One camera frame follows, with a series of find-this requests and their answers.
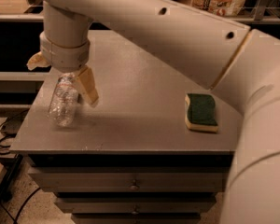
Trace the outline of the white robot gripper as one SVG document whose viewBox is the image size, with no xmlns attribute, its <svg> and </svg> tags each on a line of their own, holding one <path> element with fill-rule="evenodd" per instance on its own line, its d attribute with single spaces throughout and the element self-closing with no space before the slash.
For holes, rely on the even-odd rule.
<svg viewBox="0 0 280 224">
<path fill-rule="evenodd" d="M 93 72 L 85 65 L 89 60 L 90 45 L 90 41 L 86 40 L 80 47 L 63 48 L 49 41 L 45 33 L 42 32 L 40 35 L 40 51 L 28 60 L 27 68 L 32 71 L 37 67 L 47 68 L 52 66 L 63 73 L 76 71 L 73 86 L 87 104 L 94 105 L 98 101 L 99 95 L 96 90 Z"/>
</svg>

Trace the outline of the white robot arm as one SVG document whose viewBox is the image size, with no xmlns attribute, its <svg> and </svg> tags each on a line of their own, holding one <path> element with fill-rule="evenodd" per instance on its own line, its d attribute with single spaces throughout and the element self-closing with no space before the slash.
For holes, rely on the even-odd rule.
<svg viewBox="0 0 280 224">
<path fill-rule="evenodd" d="M 41 51 L 60 71 L 83 66 L 83 26 L 98 21 L 244 116 L 220 224 L 280 224 L 280 40 L 171 0 L 43 0 Z"/>
</svg>

